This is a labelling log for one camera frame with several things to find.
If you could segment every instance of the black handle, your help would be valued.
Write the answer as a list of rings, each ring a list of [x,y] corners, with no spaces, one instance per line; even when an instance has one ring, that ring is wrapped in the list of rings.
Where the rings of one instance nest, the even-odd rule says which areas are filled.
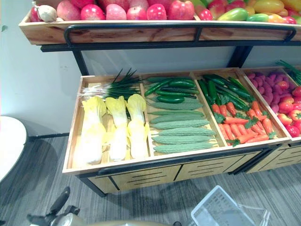
[[[56,215],[61,208],[65,205],[66,201],[68,200],[70,195],[70,188],[66,187],[63,192],[61,193],[60,197],[57,198],[55,203],[50,208],[49,215]]]

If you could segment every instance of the garlic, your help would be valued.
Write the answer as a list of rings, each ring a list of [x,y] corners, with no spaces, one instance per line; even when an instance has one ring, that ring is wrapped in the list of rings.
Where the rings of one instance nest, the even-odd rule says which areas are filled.
[[[41,20],[50,22],[56,21],[56,10],[48,5],[36,6],[38,8],[38,16]]]

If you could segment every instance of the wooden display tray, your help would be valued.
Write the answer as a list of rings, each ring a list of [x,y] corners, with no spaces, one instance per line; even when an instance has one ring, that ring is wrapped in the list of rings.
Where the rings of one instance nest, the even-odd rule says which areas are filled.
[[[54,8],[61,0],[37,0],[37,4],[47,4]],[[65,43],[64,30],[73,24],[139,24],[139,23],[178,23],[179,26],[193,24],[191,28],[122,28],[122,29],[88,29],[75,30],[70,33],[73,43],[93,43],[93,42],[154,42],[154,41],[193,41],[197,33],[197,27],[204,27],[199,41],[203,40],[284,40],[290,31],[250,28],[234,28],[234,25],[260,25],[289,28],[293,27],[297,31],[292,39],[301,41],[301,25],[297,24],[272,24],[240,21],[201,21],[198,16],[192,21],[63,21],[63,22],[30,22],[30,12],[24,17],[19,27],[26,38],[33,45],[61,44]]]
[[[290,140],[291,140],[290,143],[292,144],[292,143],[301,142],[301,136],[299,136],[299,137],[292,137],[289,134],[289,132],[286,130],[285,126],[282,124],[282,122],[280,121],[280,119],[277,117],[277,114],[274,113],[274,111],[271,109],[271,107],[269,106],[269,104],[266,102],[266,100],[262,97],[262,95],[259,93],[259,91],[255,88],[255,86],[251,83],[251,81],[247,77],[247,74],[251,73],[251,72],[261,72],[265,76],[267,76],[270,72],[273,72],[273,71],[285,73],[287,75],[288,79],[291,82],[293,82],[293,83],[295,83],[297,85],[297,83],[286,73],[286,71],[283,69],[283,67],[258,67],[258,68],[243,68],[243,69],[241,69],[242,77],[244,78],[244,80],[246,81],[246,83],[250,87],[252,87],[254,93],[260,99],[260,102],[263,103],[266,106],[267,111],[273,117],[273,119],[277,122],[277,124],[281,127],[281,129],[285,133],[285,135],[290,138]]]
[[[145,154],[145,158],[142,159],[133,159],[130,156],[129,149],[127,151],[127,156],[125,160],[122,161],[111,161],[109,159],[109,147],[105,147],[103,149],[103,157],[100,162],[100,164],[97,165],[81,165],[79,166],[76,164],[73,160],[76,150],[79,147],[80,144],[80,136],[81,136],[81,128],[83,124],[83,117],[84,117],[84,110],[82,107],[82,97],[78,95],[76,104],[75,104],[75,109],[73,113],[73,119],[72,119],[72,124],[71,124],[71,130],[70,130],[70,135],[69,135],[69,140],[68,140],[68,145],[67,145],[67,151],[66,151],[66,156],[65,156],[65,161],[64,161],[64,166],[63,166],[63,173],[68,173],[68,174],[84,174],[84,173],[90,173],[90,172],[96,172],[99,171],[100,169],[107,168],[107,167],[112,167],[112,166],[124,166],[124,165],[129,165],[129,164],[134,164],[134,163],[140,163],[140,162],[147,162],[147,161],[156,161],[156,160],[163,160],[163,159],[171,159],[171,158],[177,158],[177,157],[184,157],[184,156],[193,156],[196,154],[204,154],[204,153],[217,153],[220,151],[226,151],[226,150],[234,150],[242,147],[253,147],[257,146],[258,148],[265,146],[265,145],[276,145],[280,143],[285,143],[288,142],[289,138],[285,136],[285,133],[281,130],[281,127],[276,124],[275,120],[272,118],[272,121],[274,123],[274,130],[277,133],[277,139],[265,141],[265,142],[258,142],[258,143],[252,143],[252,144],[245,144],[245,145],[238,145],[236,147],[232,146],[227,146],[225,139],[222,137],[222,134],[217,126],[217,123],[213,117],[213,114],[211,113],[211,110],[205,101],[205,97],[203,93],[200,90],[199,85],[197,84],[197,80],[195,76],[199,76],[202,73],[218,73],[218,74],[225,74],[225,75],[233,75],[236,74],[237,76],[239,75],[239,69],[236,68],[230,68],[230,69],[212,69],[212,70],[204,70],[204,71],[195,71],[195,72],[176,72],[176,73],[148,73],[148,74],[140,74],[137,76],[140,76],[141,78],[147,78],[150,76],[190,76],[195,84],[197,85],[198,90],[200,91],[200,94],[198,95],[198,100],[204,104],[204,106],[201,109],[198,109],[199,111],[202,111],[206,118],[209,120],[210,124],[208,125],[213,131],[216,132],[215,139],[212,140],[214,143],[217,143],[214,148],[210,149],[204,149],[204,150],[198,150],[198,151],[191,151],[191,152],[182,152],[182,153],[172,153],[172,154],[158,154],[153,151],[153,145],[155,143],[151,139],[151,133],[148,135],[148,153]],[[88,86],[93,86],[96,83],[107,83],[107,82],[112,82],[114,76],[84,76],[81,77],[80,80],[80,86],[79,86],[79,93],[82,88],[88,87]],[[241,81],[243,85],[245,85],[248,89],[249,87],[247,86],[247,83],[244,83],[244,81]],[[144,84],[140,84],[140,90],[142,93],[142,96],[144,96]],[[263,110],[266,109],[266,106],[264,106],[261,103],[261,107]],[[153,115],[150,114],[145,114],[145,121],[146,123],[149,122],[149,118],[152,117]],[[104,126],[108,131],[110,131],[111,127],[114,126],[112,117],[109,115],[105,115],[103,117],[103,123]]]

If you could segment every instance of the cabinet drawer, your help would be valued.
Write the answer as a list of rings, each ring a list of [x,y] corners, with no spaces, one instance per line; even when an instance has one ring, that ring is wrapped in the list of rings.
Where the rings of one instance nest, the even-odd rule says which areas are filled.
[[[184,164],[176,180],[205,177],[224,172],[232,172],[253,158],[259,152],[241,154],[223,158],[209,159]]]
[[[109,177],[91,177],[88,179],[104,193],[112,193],[118,191]]]
[[[146,169],[112,176],[120,190],[129,190],[172,182],[180,165]]]

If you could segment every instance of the red tomato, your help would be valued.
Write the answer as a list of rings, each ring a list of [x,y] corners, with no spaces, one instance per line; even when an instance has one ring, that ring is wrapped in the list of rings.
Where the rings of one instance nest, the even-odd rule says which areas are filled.
[[[289,88],[289,84],[286,81],[280,81],[280,82],[277,83],[277,85],[280,86],[280,88],[282,90],[286,90],[286,89]]]
[[[293,97],[294,104],[301,104],[301,97]]]
[[[301,131],[301,120],[293,121],[292,126],[297,127]]]
[[[283,98],[280,99],[280,102],[293,103],[294,102],[294,98],[292,98],[292,97],[283,97]]]
[[[300,135],[300,131],[295,126],[286,126],[285,128],[292,137],[298,137]]]
[[[297,121],[301,120],[301,111],[300,110],[292,110],[288,116],[292,118],[292,120]]]
[[[294,97],[301,97],[301,86],[297,86],[293,92],[292,92],[292,95]]]
[[[293,104],[293,110],[300,110],[301,111],[301,104]]]
[[[297,24],[296,19],[291,16],[284,16],[283,19],[285,24]]]
[[[289,102],[279,103],[279,113],[288,114],[293,110],[293,104]]]

